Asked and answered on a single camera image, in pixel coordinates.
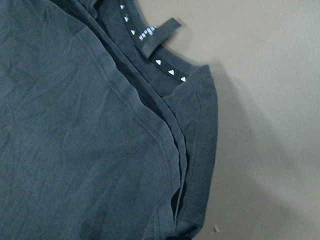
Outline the black graphic t-shirt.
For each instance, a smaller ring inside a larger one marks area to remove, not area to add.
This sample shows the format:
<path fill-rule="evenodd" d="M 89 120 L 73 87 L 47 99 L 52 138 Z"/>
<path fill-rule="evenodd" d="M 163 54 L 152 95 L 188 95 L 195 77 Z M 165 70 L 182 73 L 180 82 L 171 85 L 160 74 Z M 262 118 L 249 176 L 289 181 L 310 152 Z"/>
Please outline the black graphic t-shirt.
<path fill-rule="evenodd" d="M 0 237 L 190 240 L 218 136 L 208 65 L 134 0 L 0 3 Z"/>

